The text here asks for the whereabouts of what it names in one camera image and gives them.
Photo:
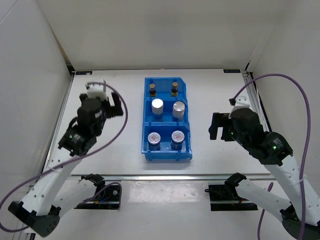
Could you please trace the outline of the silver-lid shaker blue label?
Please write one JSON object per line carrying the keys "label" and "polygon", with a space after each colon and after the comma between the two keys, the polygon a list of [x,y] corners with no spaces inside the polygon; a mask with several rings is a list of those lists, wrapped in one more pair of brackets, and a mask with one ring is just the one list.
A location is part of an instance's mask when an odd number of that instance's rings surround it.
{"label": "silver-lid shaker blue label", "polygon": [[182,101],[176,101],[172,107],[172,119],[176,122],[183,121],[186,106]]}

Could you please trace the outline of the white-lid spice jar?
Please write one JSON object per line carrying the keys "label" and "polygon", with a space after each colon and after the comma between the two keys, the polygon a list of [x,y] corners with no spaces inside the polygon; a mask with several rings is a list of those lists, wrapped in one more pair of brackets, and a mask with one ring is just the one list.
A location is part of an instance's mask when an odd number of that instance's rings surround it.
{"label": "white-lid spice jar", "polygon": [[172,132],[170,146],[174,151],[185,150],[185,134],[181,130],[175,130]]}
{"label": "white-lid spice jar", "polygon": [[161,136],[158,132],[151,132],[147,136],[148,148],[150,151],[159,151],[161,148]]}

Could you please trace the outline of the yellow oil bottle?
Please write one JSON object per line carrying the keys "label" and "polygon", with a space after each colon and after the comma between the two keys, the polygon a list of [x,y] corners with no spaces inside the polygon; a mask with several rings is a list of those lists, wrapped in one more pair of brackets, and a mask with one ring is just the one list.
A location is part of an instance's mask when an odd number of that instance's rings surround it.
{"label": "yellow oil bottle", "polygon": [[177,82],[173,82],[172,86],[171,86],[171,91],[170,91],[170,96],[171,97],[177,97],[178,96],[178,83]]}
{"label": "yellow oil bottle", "polygon": [[156,86],[155,86],[154,83],[151,83],[149,85],[149,96],[150,97],[156,97],[157,96]]}

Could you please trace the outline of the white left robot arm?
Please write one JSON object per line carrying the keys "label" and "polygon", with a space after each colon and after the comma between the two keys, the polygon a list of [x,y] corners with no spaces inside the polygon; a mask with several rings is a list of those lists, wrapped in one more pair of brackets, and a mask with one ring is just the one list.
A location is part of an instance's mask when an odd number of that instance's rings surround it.
{"label": "white left robot arm", "polygon": [[113,143],[125,129],[119,132],[105,145],[95,151],[90,149],[102,134],[106,120],[128,116],[128,107],[122,96],[111,93],[113,105],[104,92],[82,93],[77,116],[70,122],[63,137],[58,142],[58,149],[68,151],[66,158],[52,159],[44,172],[32,177],[36,181],[32,189],[19,201],[12,201],[8,211],[45,238],[58,226],[62,216],[78,206],[88,202],[102,202],[107,190],[120,183],[106,183],[99,174],[83,175],[77,185],[64,193],[60,189],[73,169],[86,157],[90,157]]}

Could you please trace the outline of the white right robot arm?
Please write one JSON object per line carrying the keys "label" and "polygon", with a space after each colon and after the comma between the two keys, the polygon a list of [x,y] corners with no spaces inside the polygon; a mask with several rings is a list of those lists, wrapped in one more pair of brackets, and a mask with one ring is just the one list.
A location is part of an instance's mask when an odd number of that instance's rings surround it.
{"label": "white right robot arm", "polygon": [[259,116],[250,108],[239,108],[222,114],[222,139],[240,144],[257,159],[277,180],[287,195],[281,198],[251,182],[246,176],[234,173],[224,183],[224,193],[230,200],[247,199],[276,217],[284,229],[299,239],[320,238],[320,197],[307,180],[300,179],[301,167],[286,139],[277,132],[264,131]]}

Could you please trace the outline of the blue bin near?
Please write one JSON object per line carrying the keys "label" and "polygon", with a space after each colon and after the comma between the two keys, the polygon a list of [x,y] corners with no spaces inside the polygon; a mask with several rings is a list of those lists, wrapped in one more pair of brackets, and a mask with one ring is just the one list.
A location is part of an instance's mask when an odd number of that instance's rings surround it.
{"label": "blue bin near", "polygon": [[[171,135],[174,131],[182,131],[185,135],[185,150],[171,149]],[[160,150],[150,151],[148,135],[157,132],[161,136]],[[187,161],[193,157],[190,127],[180,122],[144,123],[142,125],[141,153],[148,161]]]}

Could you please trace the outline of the right side aluminium rail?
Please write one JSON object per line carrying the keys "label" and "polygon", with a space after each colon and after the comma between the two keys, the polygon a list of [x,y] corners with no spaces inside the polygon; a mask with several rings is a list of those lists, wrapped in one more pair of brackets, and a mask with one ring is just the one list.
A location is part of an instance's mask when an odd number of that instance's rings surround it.
{"label": "right side aluminium rail", "polygon": [[[245,84],[247,84],[251,80],[253,80],[253,75],[251,74],[251,72],[244,71],[244,73],[242,73],[242,76],[243,76],[243,80],[244,80]],[[268,125],[268,121],[265,116],[265,112],[263,111],[263,105],[261,103],[260,95],[259,95],[258,90],[255,86],[256,86],[255,83],[251,83],[246,87],[246,92],[247,92],[248,98],[250,99],[250,104],[251,104],[250,108],[255,113],[258,114],[259,122],[262,125],[263,130],[267,131],[267,132],[271,132],[271,128]],[[266,171],[266,173],[268,175],[272,176],[271,177],[272,179],[276,179],[274,174],[272,172],[270,172],[268,168],[266,168],[263,164],[261,164],[257,159],[254,159],[254,160],[261,165],[261,168],[262,167],[264,168],[264,170]]]}

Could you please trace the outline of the aluminium table edge rail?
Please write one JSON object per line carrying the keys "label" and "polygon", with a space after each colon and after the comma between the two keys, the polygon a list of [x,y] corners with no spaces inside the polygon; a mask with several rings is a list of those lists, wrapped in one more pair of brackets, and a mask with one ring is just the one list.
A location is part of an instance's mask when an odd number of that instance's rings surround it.
{"label": "aluminium table edge rail", "polygon": [[[106,181],[222,181],[228,179],[230,174],[126,174],[126,175],[101,175]],[[70,175],[67,180],[79,180],[80,174]],[[254,181],[275,180],[270,174],[247,174],[246,177]]]}

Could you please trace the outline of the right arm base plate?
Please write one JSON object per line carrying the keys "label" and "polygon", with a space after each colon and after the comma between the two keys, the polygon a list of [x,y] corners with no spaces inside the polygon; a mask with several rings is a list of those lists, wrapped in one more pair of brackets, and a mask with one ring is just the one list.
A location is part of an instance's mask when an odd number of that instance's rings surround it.
{"label": "right arm base plate", "polygon": [[209,195],[212,212],[257,211],[253,202],[239,197],[224,184],[211,184],[204,190]]}

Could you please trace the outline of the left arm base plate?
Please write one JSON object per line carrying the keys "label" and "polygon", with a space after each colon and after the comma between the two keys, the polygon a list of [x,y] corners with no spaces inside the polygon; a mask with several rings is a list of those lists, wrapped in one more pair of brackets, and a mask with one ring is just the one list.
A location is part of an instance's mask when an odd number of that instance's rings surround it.
{"label": "left arm base plate", "polygon": [[119,210],[121,207],[122,185],[119,182],[112,182],[95,198],[85,203],[78,204],[77,210]]}

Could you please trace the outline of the left side aluminium rail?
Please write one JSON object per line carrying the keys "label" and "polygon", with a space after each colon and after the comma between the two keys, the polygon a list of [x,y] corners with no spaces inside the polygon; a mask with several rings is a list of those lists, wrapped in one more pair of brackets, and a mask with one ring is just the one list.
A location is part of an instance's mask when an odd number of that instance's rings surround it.
{"label": "left side aluminium rail", "polygon": [[24,180],[39,174],[46,161],[72,77],[67,70],[34,69],[26,74],[23,123]]}

